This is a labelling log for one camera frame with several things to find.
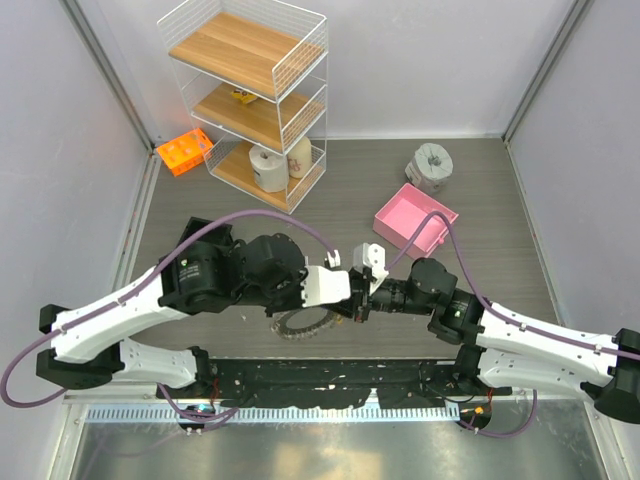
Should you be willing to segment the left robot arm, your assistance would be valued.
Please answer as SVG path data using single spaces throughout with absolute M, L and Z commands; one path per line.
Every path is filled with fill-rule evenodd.
M 267 313 L 302 304 L 306 276 L 300 248 L 284 234 L 250 242 L 229 234 L 206 236 L 187 247 L 159 276 L 149 273 L 125 288 L 77 310 L 42 308 L 65 333 L 40 352 L 36 374 L 67 390 L 103 386 L 113 380 L 160 383 L 200 398 L 213 387 L 208 354 L 143 345 L 133 335 L 164 322 L 235 305 Z

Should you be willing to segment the metal keyring disc with rings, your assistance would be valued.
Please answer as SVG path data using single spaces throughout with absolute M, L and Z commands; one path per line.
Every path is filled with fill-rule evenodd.
M 279 314 L 270 325 L 271 331 L 285 341 L 301 341 L 316 336 L 319 332 L 335 327 L 344 321 L 344 317 L 326 310 L 317 321 L 301 327 L 291 327 L 289 321 L 301 313 L 302 310 L 293 310 Z

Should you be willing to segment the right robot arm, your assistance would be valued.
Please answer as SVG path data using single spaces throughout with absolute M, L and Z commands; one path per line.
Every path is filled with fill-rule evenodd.
M 413 262 L 407 279 L 368 266 L 349 271 L 358 321 L 370 312 L 427 315 L 438 339 L 459 346 L 452 370 L 466 394 L 488 388 L 526 388 L 573 394 L 601 414 L 639 421 L 639 334 L 572 330 L 511 311 L 461 290 L 438 261 Z

